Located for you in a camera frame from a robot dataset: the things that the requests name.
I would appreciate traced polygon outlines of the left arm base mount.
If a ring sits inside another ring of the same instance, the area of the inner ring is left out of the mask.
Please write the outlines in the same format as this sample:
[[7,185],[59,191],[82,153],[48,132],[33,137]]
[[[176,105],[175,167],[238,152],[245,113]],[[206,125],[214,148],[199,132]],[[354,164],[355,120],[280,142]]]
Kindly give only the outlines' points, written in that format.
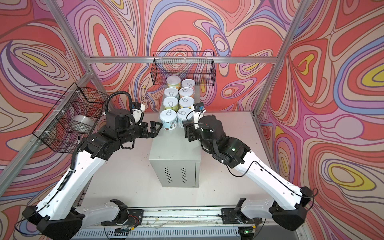
[[128,226],[137,227],[142,224],[144,210],[128,209],[118,213],[118,216],[112,221],[102,222],[102,226]]

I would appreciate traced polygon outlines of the green circuit board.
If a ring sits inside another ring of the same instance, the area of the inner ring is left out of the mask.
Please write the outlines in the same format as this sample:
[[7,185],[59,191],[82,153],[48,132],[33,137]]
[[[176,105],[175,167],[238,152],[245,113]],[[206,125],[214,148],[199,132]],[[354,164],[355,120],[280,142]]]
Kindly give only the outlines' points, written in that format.
[[257,232],[257,227],[255,228],[244,228],[244,229],[239,229],[240,234],[254,234]]
[[135,229],[135,227],[130,227],[130,228],[118,228],[118,229],[115,229],[115,232],[114,232],[114,235],[121,235],[123,233],[129,233],[131,231],[133,231]]

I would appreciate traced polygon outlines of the blue white labelled can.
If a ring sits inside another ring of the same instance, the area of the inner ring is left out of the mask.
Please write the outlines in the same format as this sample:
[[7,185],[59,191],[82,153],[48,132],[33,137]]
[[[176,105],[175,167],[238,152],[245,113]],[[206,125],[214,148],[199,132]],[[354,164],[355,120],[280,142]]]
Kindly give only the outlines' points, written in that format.
[[169,87],[164,90],[165,97],[174,97],[176,99],[180,98],[179,90],[177,88]]

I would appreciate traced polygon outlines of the orange green labelled can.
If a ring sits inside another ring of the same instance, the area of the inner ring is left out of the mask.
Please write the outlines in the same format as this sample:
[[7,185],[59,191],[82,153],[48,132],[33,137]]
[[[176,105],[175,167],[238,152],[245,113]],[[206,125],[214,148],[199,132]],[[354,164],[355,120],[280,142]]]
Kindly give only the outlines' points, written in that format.
[[181,89],[181,78],[179,76],[169,76],[166,79],[169,88]]

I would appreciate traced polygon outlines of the green circuit board right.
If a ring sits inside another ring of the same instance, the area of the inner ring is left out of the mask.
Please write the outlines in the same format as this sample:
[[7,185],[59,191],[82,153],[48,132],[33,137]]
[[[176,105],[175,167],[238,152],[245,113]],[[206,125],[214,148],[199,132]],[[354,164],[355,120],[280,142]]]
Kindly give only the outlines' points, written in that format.
[[257,227],[255,228],[244,228],[244,229],[239,229],[240,234],[254,234],[257,232]]

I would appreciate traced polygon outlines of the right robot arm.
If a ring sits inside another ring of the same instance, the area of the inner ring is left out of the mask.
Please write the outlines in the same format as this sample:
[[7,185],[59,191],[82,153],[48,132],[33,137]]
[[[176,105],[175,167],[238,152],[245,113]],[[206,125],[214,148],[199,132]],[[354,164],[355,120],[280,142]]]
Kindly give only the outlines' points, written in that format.
[[230,217],[240,224],[260,224],[260,219],[273,219],[289,231],[297,230],[306,220],[306,205],[315,195],[308,187],[298,187],[268,167],[249,146],[241,140],[226,135],[222,122],[214,115],[184,121],[185,138],[199,141],[202,149],[228,170],[239,172],[238,177],[248,177],[263,188],[270,198],[250,201],[241,198]]

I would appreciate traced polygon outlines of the grey metal cabinet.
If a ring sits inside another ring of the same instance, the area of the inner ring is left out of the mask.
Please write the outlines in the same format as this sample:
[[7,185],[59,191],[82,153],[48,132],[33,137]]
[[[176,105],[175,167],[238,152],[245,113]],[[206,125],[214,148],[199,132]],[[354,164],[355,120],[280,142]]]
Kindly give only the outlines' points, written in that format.
[[[165,110],[161,100],[160,113]],[[197,188],[201,166],[198,143],[190,143],[179,125],[172,131],[162,128],[153,140],[149,160],[164,188]]]

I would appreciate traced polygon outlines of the pink labelled can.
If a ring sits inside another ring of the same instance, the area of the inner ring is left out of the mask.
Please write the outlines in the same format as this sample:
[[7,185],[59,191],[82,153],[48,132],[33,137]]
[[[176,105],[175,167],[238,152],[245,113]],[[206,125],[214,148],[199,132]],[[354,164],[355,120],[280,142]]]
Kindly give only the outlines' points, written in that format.
[[191,88],[194,90],[196,82],[192,79],[185,79],[185,80],[182,80],[181,85],[183,88]]

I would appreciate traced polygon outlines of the green circuit board left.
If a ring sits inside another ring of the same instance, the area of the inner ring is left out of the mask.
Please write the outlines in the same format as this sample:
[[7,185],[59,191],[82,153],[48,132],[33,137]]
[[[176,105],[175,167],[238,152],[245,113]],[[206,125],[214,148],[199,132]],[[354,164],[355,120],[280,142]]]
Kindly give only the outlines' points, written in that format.
[[135,227],[130,227],[130,228],[118,228],[118,229],[115,229],[115,232],[114,232],[114,235],[121,235],[123,233],[129,233],[131,231],[133,231],[135,229]]

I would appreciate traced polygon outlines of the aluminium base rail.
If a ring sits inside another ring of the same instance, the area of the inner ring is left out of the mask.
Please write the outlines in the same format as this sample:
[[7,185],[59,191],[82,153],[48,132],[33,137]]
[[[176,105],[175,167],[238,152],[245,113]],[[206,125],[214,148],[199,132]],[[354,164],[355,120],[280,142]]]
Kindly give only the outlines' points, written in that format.
[[[306,225],[295,231],[280,227],[271,219],[263,223],[225,225],[218,207],[144,208],[142,224],[129,233],[114,235],[117,226],[94,224],[79,231],[75,240],[310,240]],[[239,229],[255,228],[254,234]]]

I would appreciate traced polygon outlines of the peach labelled can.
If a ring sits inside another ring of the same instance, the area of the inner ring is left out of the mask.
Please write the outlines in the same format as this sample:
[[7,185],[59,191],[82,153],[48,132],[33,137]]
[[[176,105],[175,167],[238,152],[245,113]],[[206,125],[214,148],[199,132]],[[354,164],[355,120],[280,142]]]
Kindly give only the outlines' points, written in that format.
[[184,87],[179,90],[180,98],[191,97],[194,98],[195,91],[192,88]]

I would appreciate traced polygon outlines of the can row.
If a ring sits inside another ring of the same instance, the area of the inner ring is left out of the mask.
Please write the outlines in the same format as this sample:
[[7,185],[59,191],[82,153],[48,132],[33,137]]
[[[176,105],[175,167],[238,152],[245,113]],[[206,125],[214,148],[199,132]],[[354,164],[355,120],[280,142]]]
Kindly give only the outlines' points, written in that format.
[[165,110],[173,110],[177,113],[179,110],[179,100],[176,97],[165,97],[163,106]]
[[182,97],[179,99],[180,108],[191,108],[195,103],[195,100],[192,97]]
[[160,120],[166,131],[172,131],[178,126],[177,113],[174,110],[166,109],[160,113]]
[[183,122],[188,121],[192,122],[193,121],[193,110],[190,108],[181,108],[177,112],[177,118],[178,118],[178,125],[180,128],[184,128]]

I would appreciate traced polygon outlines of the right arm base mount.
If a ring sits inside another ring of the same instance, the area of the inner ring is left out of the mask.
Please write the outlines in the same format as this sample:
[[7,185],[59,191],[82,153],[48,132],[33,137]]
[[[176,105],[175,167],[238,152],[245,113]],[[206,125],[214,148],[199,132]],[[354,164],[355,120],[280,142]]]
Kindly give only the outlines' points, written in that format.
[[223,224],[252,224],[258,226],[263,223],[262,218],[250,219],[246,217],[240,210],[235,208],[222,208],[218,217],[222,219]]

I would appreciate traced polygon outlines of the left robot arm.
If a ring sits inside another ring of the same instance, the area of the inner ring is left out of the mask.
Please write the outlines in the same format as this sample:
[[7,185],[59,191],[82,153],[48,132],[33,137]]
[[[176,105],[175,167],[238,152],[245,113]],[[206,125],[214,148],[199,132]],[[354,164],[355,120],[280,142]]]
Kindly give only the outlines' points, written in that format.
[[98,223],[124,225],[130,214],[127,205],[117,199],[89,210],[75,208],[74,202],[96,171],[124,144],[158,135],[163,125],[143,122],[144,110],[126,91],[109,95],[104,103],[106,125],[79,142],[66,174],[42,201],[24,209],[24,220],[52,240],[70,240],[80,230]]

